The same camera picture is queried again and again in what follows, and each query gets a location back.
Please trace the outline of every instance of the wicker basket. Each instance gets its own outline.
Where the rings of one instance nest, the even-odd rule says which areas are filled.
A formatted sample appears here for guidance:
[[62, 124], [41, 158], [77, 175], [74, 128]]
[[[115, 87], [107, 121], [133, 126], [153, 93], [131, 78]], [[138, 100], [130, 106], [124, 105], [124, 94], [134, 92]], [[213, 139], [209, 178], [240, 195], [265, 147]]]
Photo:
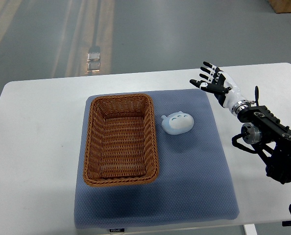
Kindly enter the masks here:
[[147, 94], [95, 98], [88, 119], [85, 183], [93, 187], [146, 184], [158, 173], [152, 98]]

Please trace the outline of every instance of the black robotic arm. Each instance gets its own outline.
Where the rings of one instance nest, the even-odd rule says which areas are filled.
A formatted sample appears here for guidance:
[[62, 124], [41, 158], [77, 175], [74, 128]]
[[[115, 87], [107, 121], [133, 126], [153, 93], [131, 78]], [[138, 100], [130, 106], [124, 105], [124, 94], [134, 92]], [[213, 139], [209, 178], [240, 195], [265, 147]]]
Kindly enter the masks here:
[[[203, 62], [200, 77], [205, 80], [190, 80], [190, 83], [203, 91], [213, 93], [219, 104], [228, 108], [243, 124], [241, 133], [232, 138], [233, 146], [253, 154], [258, 154], [264, 161], [267, 176], [285, 184], [291, 182], [291, 129], [283, 126], [266, 106], [259, 106], [259, 89], [255, 89], [255, 101], [248, 101], [240, 92], [235, 81], [219, 67]], [[237, 140], [243, 140], [252, 146], [250, 149]], [[275, 148], [267, 144], [275, 142]]]

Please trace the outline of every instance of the black cable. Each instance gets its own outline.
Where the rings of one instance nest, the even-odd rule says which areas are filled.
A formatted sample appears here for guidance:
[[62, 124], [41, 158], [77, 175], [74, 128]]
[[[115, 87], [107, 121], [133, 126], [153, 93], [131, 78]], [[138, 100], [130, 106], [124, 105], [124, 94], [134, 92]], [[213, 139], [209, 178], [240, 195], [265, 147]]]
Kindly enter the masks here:
[[242, 145], [241, 143], [238, 143], [237, 140], [240, 139], [240, 138], [243, 138], [245, 136], [247, 136], [248, 134], [247, 133], [241, 133], [241, 134], [238, 134], [236, 136], [234, 136], [232, 138], [232, 145], [240, 150], [243, 150], [243, 151], [246, 151], [248, 153], [252, 153], [252, 154], [256, 154], [257, 152], [253, 149], [250, 149], [244, 145]]

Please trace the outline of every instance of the concrete floor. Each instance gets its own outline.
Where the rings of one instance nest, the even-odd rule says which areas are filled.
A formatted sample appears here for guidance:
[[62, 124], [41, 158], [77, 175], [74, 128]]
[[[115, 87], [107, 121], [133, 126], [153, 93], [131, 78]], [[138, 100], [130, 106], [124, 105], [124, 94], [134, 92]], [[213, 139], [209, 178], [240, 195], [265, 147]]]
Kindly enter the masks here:
[[[291, 14], [267, 0], [0, 0], [0, 94], [10, 81], [86, 76], [90, 51], [101, 53], [93, 75], [291, 63]], [[281, 223], [256, 227], [291, 234]]]

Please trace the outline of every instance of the blue fabric mat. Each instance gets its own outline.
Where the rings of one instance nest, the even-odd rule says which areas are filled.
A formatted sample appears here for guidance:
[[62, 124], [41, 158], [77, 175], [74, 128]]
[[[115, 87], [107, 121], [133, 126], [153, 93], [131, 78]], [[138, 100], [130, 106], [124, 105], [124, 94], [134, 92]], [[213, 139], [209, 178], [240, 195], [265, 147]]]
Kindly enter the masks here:
[[[147, 185], [93, 188], [82, 178], [89, 108], [83, 120], [74, 221], [78, 229], [127, 228], [235, 219], [239, 209], [232, 179], [205, 92], [199, 89], [143, 92], [154, 102], [160, 162]], [[187, 133], [164, 132], [161, 116], [182, 111], [194, 118]]]

